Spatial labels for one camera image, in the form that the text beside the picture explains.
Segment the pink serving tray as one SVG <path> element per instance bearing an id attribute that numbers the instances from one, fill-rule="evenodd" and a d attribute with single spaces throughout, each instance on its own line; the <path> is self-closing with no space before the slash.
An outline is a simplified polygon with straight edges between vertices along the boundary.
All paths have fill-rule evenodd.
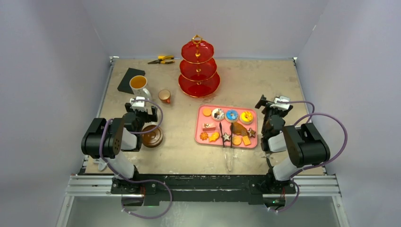
<path id="1" fill-rule="evenodd" d="M 236 110 L 239 114 L 241 114 L 244 111 L 249 111 L 252 113 L 253 115 L 253 122 L 251 124 L 244 124 L 242 123 L 240 120 L 238 120 L 237 122 L 244 126 L 246 128 L 245 131 L 248 131 L 250 128 L 254 131 L 256 131 L 255 136 L 254 137 L 249 137 L 250 140 L 250 145 L 245 145 L 243 143 L 243 140 L 241 140 L 241 144 L 239 145 L 233 145 L 233 147 L 235 148 L 245 148 L 245 149 L 253 149 L 256 147 L 257 142 L 258 142 L 258 125 L 257 125 L 257 114 L 254 110 L 249 109 L 249 108 L 243 108 L 243 107 L 230 107 L 230 106 L 219 106 L 219 105 L 201 105 L 198 109 L 198 116 L 196 118 L 196 124 L 195 124 L 195 133 L 194 133 L 194 138 L 195 141 L 199 144 L 203 144 L 203 145 L 211 145 L 211 146 L 218 146 L 218 147 L 223 147 L 223 140 L 220 137 L 218 140 L 216 141 L 212 141 L 209 142 L 209 138 L 207 138 L 206 140 L 202 140 L 200 138 L 200 135 L 202 132 L 204 132 L 203 130 L 203 124 L 204 123 L 214 123 L 215 124 L 215 129 L 214 130 L 210 130 L 210 131 L 206 131 L 206 133 L 208 134 L 208 136 L 210 137 L 214 132 L 218 132 L 220 136 L 222 136 L 224 133 L 227 133 L 228 135 L 231 134 L 230 132 L 230 125 L 231 123 L 229 121 L 227 121 L 226 119 L 223 119 L 221 121 L 222 124 L 222 131 L 220 130 L 219 127 L 219 121 L 216 121 L 212 118 L 212 116 L 205 116 L 203 114 L 203 110 L 204 109 L 210 109 L 210 110 L 214 110 L 214 109 L 222 109 L 225 113 L 230 110 Z"/>

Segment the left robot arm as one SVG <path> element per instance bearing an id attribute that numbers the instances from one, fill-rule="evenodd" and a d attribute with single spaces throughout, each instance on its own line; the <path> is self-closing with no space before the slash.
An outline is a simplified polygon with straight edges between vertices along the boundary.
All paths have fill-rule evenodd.
<path id="1" fill-rule="evenodd" d="M 147 100 L 132 100 L 124 106 L 127 113 L 120 118 L 92 120 L 82 138 L 81 151 L 102 160 L 116 178 L 123 180 L 122 186 L 128 193 L 136 193 L 141 187 L 141 180 L 135 177 L 139 173 L 123 152 L 140 151 L 142 134 L 159 127 L 163 111 Z"/>

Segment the red three-tier cake stand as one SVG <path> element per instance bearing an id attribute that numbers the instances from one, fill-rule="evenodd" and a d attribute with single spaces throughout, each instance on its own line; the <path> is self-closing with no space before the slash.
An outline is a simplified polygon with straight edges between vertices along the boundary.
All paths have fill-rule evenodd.
<path id="1" fill-rule="evenodd" d="M 194 36 L 181 49 L 178 85 L 187 95 L 203 98 L 213 94 L 221 82 L 214 47 L 201 36 Z"/>

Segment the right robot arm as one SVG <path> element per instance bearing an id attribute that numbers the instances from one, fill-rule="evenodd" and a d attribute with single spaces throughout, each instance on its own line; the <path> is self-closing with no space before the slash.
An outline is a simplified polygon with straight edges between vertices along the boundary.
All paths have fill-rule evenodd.
<path id="1" fill-rule="evenodd" d="M 284 181 L 291 179 L 295 172 L 304 167 L 316 166 L 330 159 L 330 149 L 313 123 L 308 122 L 296 128 L 285 125 L 284 117 L 293 109 L 288 97 L 275 97 L 273 101 L 264 95 L 255 105 L 263 107 L 261 148 L 267 154 L 288 152 L 288 157 L 271 167 L 265 180 L 270 192 L 278 192 Z"/>

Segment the metal tongs black tips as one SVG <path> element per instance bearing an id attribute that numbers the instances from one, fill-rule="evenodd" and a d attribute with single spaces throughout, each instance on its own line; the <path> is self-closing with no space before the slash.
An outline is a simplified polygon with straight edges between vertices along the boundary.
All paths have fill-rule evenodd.
<path id="1" fill-rule="evenodd" d="M 223 126 L 222 123 L 219 123 L 219 129 L 220 129 L 220 134 L 221 134 L 221 139 L 222 139 L 222 135 L 223 133 Z M 223 150 L 223 154 L 224 154 L 224 158 L 225 158 L 225 163 L 226 163 L 226 170 L 230 173 L 232 172 L 233 169 L 233 144 L 232 144 L 232 138 L 233 138 L 233 124 L 231 123 L 231 125 L 229 126 L 229 133 L 231 135 L 231 141 L 227 141 L 227 142 L 223 142 L 222 140 L 222 150 Z"/>

